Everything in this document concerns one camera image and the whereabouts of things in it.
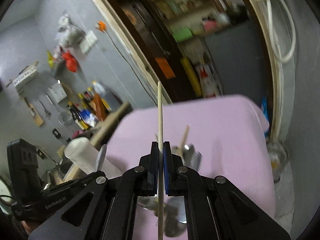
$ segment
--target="electrical outlet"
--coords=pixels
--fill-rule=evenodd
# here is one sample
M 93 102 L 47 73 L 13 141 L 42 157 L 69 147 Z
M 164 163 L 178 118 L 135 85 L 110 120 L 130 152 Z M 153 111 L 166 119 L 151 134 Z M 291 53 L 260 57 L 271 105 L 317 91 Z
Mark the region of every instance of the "electrical outlet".
M 79 47 L 83 54 L 88 53 L 88 51 L 94 46 L 94 44 L 98 41 L 98 38 L 93 33 L 92 30 L 90 30 L 86 36 L 81 41 Z

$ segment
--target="chopstick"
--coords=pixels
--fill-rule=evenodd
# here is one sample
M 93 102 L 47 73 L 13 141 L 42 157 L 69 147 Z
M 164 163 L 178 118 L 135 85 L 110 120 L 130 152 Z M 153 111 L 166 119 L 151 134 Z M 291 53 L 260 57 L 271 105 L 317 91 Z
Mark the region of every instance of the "chopstick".
M 163 240 L 163 208 L 164 208 L 164 170 L 163 170 L 163 116 L 162 116 L 162 85 L 158 82 L 158 240 Z
M 182 160 L 183 160 L 183 155 L 182 155 L 183 148 L 184 148 L 184 145 L 186 144 L 186 141 L 188 139 L 189 130 L 190 130 L 190 127 L 187 125 L 187 127 L 184 131 L 183 137 L 182 137 L 182 141 L 180 143 L 180 147 L 176 151 L 176 155 L 179 155 L 182 158 Z

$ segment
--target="orange plug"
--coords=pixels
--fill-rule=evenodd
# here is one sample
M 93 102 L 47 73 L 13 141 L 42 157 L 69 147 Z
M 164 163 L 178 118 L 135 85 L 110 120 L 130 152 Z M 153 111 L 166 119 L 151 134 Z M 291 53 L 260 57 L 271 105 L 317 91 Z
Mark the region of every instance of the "orange plug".
M 105 32 L 107 30 L 106 24 L 104 22 L 102 22 L 102 21 L 98 21 L 97 22 L 96 28 L 101 32 Z

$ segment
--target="gray floor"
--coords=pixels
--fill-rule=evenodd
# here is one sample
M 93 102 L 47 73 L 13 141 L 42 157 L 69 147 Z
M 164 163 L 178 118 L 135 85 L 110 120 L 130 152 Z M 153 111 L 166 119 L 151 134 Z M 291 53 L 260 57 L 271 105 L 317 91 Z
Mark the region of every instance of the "gray floor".
M 275 221 L 290 233 L 294 211 L 294 191 L 290 162 L 287 162 L 280 181 L 275 183 L 275 193 Z

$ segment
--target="black cable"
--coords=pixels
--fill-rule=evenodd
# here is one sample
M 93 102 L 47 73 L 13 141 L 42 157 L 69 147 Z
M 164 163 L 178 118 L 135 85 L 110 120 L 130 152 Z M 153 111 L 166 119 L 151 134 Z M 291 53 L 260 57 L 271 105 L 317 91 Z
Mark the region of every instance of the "black cable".
M 116 48 L 116 50 L 119 52 L 120 56 L 127 62 L 127 64 L 129 65 L 129 67 L 131 68 L 131 70 L 133 71 L 133 73 L 135 74 L 135 76 L 137 77 L 139 83 L 141 84 L 142 88 L 144 89 L 144 91 L 148 94 L 148 96 L 150 96 L 151 100 L 157 105 L 157 102 L 153 99 L 153 96 L 150 95 L 150 93 L 147 91 L 147 89 L 144 87 L 144 85 L 142 84 L 141 80 L 139 79 L 138 75 L 136 74 L 136 72 L 134 71 L 133 67 L 131 66 L 131 64 L 128 62 L 128 60 L 124 57 L 124 55 L 121 53 L 121 51 L 118 49 L 118 47 L 116 46 L 116 44 L 114 43 L 113 39 L 111 38 L 110 34 L 107 31 L 104 31 L 109 38 L 111 39 L 111 42 L 113 44 L 113 46 Z M 131 56 L 131 59 L 134 61 L 134 63 L 138 66 L 138 64 L 136 63 L 136 61 L 134 60 L 134 58 Z
M 11 198 L 11 199 L 13 199 L 13 200 L 16 200 L 14 197 L 7 196 L 7 195 L 0 195 L 0 198 L 2 198 L 2 197 L 7 197 L 7 198 Z

